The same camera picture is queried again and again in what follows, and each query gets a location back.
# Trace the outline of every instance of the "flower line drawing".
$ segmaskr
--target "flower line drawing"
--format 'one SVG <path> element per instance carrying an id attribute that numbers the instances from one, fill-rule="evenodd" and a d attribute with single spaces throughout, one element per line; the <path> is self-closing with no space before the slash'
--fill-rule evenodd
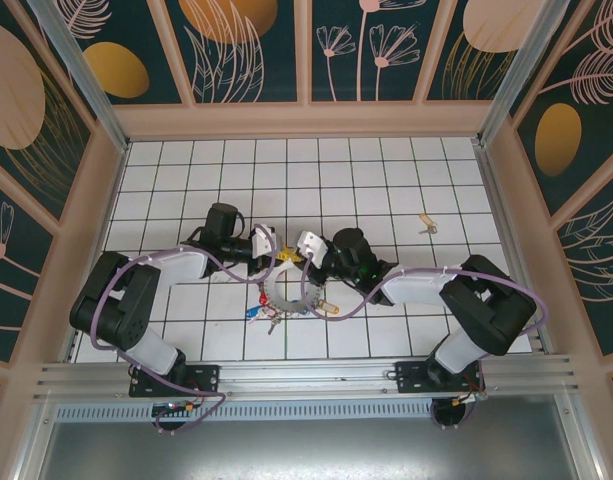
<path id="1" fill-rule="evenodd" d="M 413 50 L 417 38 L 413 33 L 415 27 L 391 27 L 384 37 L 384 25 L 372 27 L 369 32 L 370 47 L 377 67 L 375 80 L 375 101 L 379 100 L 379 78 L 383 68 L 406 65 L 417 62 L 420 58 L 419 49 Z"/>
<path id="2" fill-rule="evenodd" d="M 362 23 L 359 27 L 359 48 L 357 50 L 357 101 L 362 101 L 362 53 L 364 48 L 364 33 L 366 31 L 366 19 L 369 13 L 382 10 L 405 10 L 424 5 L 426 0 L 359 0 L 359 6 L 363 10 Z"/>
<path id="3" fill-rule="evenodd" d="M 10 239 L 10 234 L 13 228 L 14 218 L 15 218 L 15 209 L 8 203 L 2 202 L 1 207 L 0 207 L 0 260 L 10 263 L 14 267 L 22 270 L 25 273 L 33 275 L 34 277 L 39 277 L 39 274 L 37 272 L 34 272 L 33 270 L 26 268 L 23 265 L 20 265 L 19 263 L 15 262 L 14 260 L 6 256 L 6 245 L 8 243 L 8 240 Z M 32 295 L 29 295 L 25 292 L 17 290 L 16 288 L 6 285 L 2 282 L 0 282 L 0 290 L 3 290 L 12 295 L 16 295 L 20 298 L 23 298 L 29 301 L 33 298 Z M 0 326 L 0 330 L 19 331 L 21 330 L 21 327 Z"/>
<path id="4" fill-rule="evenodd" d="M 327 27 L 319 27 L 316 31 L 317 41 L 322 47 L 324 56 L 326 57 L 326 67 L 328 69 L 328 83 L 330 85 L 330 93 L 333 96 L 333 101 L 337 101 L 335 95 L 335 87 L 333 85 L 333 76 L 330 69 L 330 59 L 338 55 L 346 55 L 356 50 L 355 42 L 351 42 L 352 36 L 348 31 L 348 26 L 332 27 L 328 32 Z"/>

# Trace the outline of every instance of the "grid tile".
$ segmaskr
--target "grid tile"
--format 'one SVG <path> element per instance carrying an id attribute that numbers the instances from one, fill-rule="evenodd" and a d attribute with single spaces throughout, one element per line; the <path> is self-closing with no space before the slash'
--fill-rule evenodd
<path id="1" fill-rule="evenodd" d="M 160 165 L 185 165 L 190 163 L 193 142 L 164 142 Z"/>
<path id="2" fill-rule="evenodd" d="M 439 138 L 411 138 L 415 160 L 444 160 L 444 149 Z"/>
<path id="3" fill-rule="evenodd" d="M 359 226 L 377 257 L 389 262 L 443 266 L 479 253 L 508 270 L 469 139 L 138 143 L 120 192 L 105 248 L 127 255 L 176 245 L 219 201 L 242 212 L 243 237 L 262 222 L 295 246 L 303 230 L 332 239 Z M 421 213 L 437 224 L 436 234 L 419 233 Z M 232 271 L 244 276 L 246 266 Z M 288 299 L 299 297 L 300 276 L 290 271 L 280 284 Z M 329 282 L 326 298 L 342 314 L 361 300 L 341 282 Z M 258 302 L 258 287 L 218 272 L 158 291 L 151 326 L 192 361 L 227 361 L 425 355 L 457 325 L 441 306 L 368 304 L 343 322 L 299 315 L 269 336 L 268 321 L 244 321 L 246 308 Z M 86 343 L 80 341 L 77 361 L 116 361 Z M 511 351 L 530 351 L 527 344 L 520 339 Z"/>
<path id="4" fill-rule="evenodd" d="M 347 138 L 320 138 L 319 159 L 322 162 L 341 162 L 350 160 Z"/>
<path id="5" fill-rule="evenodd" d="M 382 160 L 379 138 L 351 138 L 350 153 L 354 162 Z"/>
<path id="6" fill-rule="evenodd" d="M 253 163 L 255 140 L 226 140 L 224 163 Z"/>
<path id="7" fill-rule="evenodd" d="M 162 142 L 133 143 L 127 165 L 157 165 L 162 152 Z"/>
<path id="8" fill-rule="evenodd" d="M 222 163 L 224 158 L 223 140 L 204 140 L 195 142 L 191 162 L 194 164 Z"/>
<path id="9" fill-rule="evenodd" d="M 286 140 L 257 140 L 255 163 L 286 162 Z"/>

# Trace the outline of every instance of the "white connector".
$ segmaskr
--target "white connector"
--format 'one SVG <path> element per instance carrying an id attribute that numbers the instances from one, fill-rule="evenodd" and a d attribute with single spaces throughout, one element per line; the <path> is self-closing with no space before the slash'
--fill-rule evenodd
<path id="1" fill-rule="evenodd" d="M 326 252 L 328 252 L 328 247 L 326 246 L 326 243 L 324 243 L 324 240 L 315 235 L 313 232 L 304 230 L 299 236 L 299 240 L 297 240 L 297 247 L 299 248 L 299 253 L 301 253 L 302 256 L 313 256 L 312 262 L 315 267 L 322 268 L 324 255 L 326 255 Z"/>
<path id="2" fill-rule="evenodd" d="M 260 223 L 262 227 L 266 229 L 267 232 L 270 232 L 271 229 L 267 225 Z M 273 238 L 273 243 L 275 244 L 275 249 L 277 252 L 281 252 L 281 237 L 279 237 L 275 232 L 271 232 L 270 236 Z M 262 255 L 270 255 L 273 249 L 271 248 L 270 241 L 264 232 L 261 229 L 256 228 L 255 234 L 253 235 L 253 258 L 261 257 Z"/>

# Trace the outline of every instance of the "decorative wallpaper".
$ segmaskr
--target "decorative wallpaper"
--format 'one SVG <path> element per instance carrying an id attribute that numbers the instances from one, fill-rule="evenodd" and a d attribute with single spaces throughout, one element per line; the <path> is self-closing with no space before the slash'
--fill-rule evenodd
<path id="1" fill-rule="evenodd" d="M 518 133 L 551 214 L 613 154 L 613 0 L 595 2 Z"/>
<path id="2" fill-rule="evenodd" d="M 53 237 L 0 190 L 0 361 L 8 362 Z"/>
<path id="3" fill-rule="evenodd" d="M 313 0 L 312 100 L 411 100 L 437 6 Z"/>
<path id="4" fill-rule="evenodd" d="M 604 355 L 613 353 L 613 180 L 558 231 Z"/>
<path id="5" fill-rule="evenodd" d="M 542 56 L 540 57 L 539 61 L 533 68 L 533 71 L 531 72 L 530 76 L 526 79 L 526 83 L 524 84 L 521 91 L 517 95 L 517 98 L 513 102 L 513 105 L 510 107 L 511 116 L 515 115 L 515 112 L 517 112 L 517 109 L 524 101 L 524 98 L 526 98 L 526 94 L 528 93 L 528 90 L 532 87 L 533 81 L 535 80 L 537 73 L 541 71 L 542 67 L 544 66 L 544 63 L 546 63 L 546 60 L 548 59 L 550 53 L 553 51 L 553 47 L 555 47 L 555 44 L 559 40 L 559 37 L 561 36 L 562 32 L 568 25 L 568 22 L 570 21 L 570 18 L 573 16 L 573 13 L 575 13 L 575 10 L 577 10 L 577 7 L 579 6 L 580 1 L 581 0 L 570 0 L 570 3 L 568 4 L 568 7 L 566 8 L 566 12 L 564 12 L 564 16 L 562 17 L 562 20 L 557 24 L 557 27 L 555 28 L 555 32 L 550 37 L 548 45 L 544 49 Z"/>
<path id="6" fill-rule="evenodd" d="M 0 2 L 0 165 L 60 218 L 90 131 Z"/>
<path id="7" fill-rule="evenodd" d="M 145 0 L 55 0 L 55 6 L 112 104 L 180 103 Z"/>
<path id="8" fill-rule="evenodd" d="M 295 19 L 286 0 L 166 0 L 197 103 L 295 102 Z"/>
<path id="9" fill-rule="evenodd" d="M 543 0 L 458 0 L 428 100 L 491 100 Z"/>

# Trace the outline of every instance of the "key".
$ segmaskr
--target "key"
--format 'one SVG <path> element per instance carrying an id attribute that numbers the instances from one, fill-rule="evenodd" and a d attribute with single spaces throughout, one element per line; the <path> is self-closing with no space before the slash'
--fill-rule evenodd
<path id="1" fill-rule="evenodd" d="M 434 233 L 437 233 L 437 227 L 435 225 L 431 225 L 430 227 L 428 227 L 426 230 L 422 230 L 421 232 L 419 232 L 420 234 L 422 233 L 430 233 L 431 235 Z"/>
<path id="2" fill-rule="evenodd" d="M 268 334 L 269 334 L 269 335 L 270 335 L 271 333 L 273 333 L 273 330 L 275 330 L 275 327 L 276 327 L 277 325 L 279 325 L 279 323 L 280 323 L 281 321 L 282 321 L 282 319 L 281 319 L 281 318 L 279 318 L 279 317 L 276 317 L 276 318 L 271 319 L 271 321 L 270 321 L 270 330 L 268 330 Z"/>

